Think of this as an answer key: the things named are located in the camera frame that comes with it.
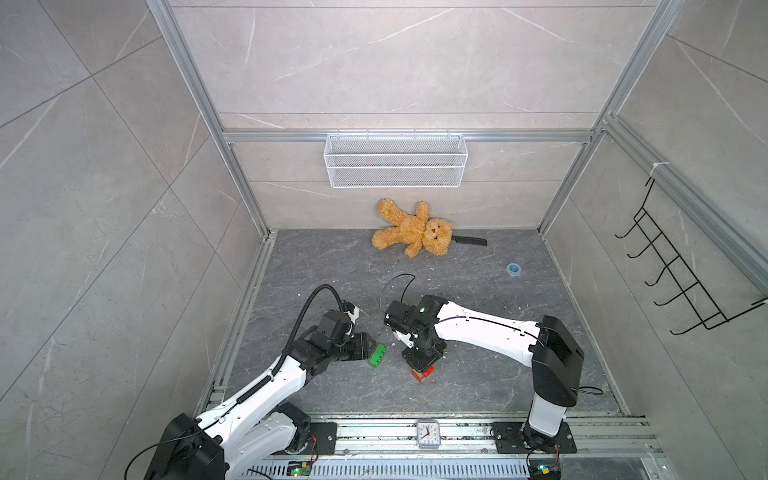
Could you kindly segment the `green lego brick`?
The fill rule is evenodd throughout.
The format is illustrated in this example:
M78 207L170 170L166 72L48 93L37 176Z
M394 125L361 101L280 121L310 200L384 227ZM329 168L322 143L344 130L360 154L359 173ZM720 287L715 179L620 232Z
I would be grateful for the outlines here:
M379 343L369 359L369 364L372 367L377 368L381 364L386 352L387 347L384 344Z

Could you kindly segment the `long red lego brick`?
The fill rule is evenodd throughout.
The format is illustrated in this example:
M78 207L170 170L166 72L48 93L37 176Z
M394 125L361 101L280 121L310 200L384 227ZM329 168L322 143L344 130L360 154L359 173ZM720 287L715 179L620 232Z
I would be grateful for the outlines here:
M427 368L424 372L419 372L419 371L413 369L411 371L411 374L413 375L413 377L414 377L414 375L417 375L417 374L421 375L421 376L424 377L424 380L425 380L426 378L428 378L434 372L434 370L435 370L435 368L433 366Z

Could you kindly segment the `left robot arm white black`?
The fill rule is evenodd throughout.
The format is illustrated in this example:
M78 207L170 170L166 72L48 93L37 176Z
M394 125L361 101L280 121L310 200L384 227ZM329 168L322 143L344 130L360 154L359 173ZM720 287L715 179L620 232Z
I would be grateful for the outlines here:
M181 414L166 427L146 479L232 479L280 451L313 453L311 418L287 398L336 361L367 360L376 348L355 331L360 310L344 301L328 311L257 379L215 408Z

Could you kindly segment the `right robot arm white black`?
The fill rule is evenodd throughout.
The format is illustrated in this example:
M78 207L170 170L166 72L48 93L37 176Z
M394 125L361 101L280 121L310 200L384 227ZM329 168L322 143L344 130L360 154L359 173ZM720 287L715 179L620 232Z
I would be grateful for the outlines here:
M449 341L481 347L529 367L534 397L527 420L513 438L526 450L566 450L557 436L566 432L567 410L577 404L584 352L558 318L507 319L425 295L416 305L392 302L384 323L406 345L406 363L422 376L443 357Z

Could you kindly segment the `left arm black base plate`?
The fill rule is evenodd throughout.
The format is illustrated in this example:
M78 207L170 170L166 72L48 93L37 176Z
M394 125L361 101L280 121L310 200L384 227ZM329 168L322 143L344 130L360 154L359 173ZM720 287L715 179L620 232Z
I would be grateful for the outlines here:
M299 426L285 451L289 454L332 455L336 450L338 424L310 423Z

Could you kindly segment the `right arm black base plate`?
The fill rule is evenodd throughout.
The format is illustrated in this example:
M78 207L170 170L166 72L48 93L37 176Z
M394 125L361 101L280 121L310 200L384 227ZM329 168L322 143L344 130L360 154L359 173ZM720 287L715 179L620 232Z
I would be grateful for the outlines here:
M490 434L499 454L574 454L577 447L566 422L561 422L554 437L535 431L528 422L493 422Z

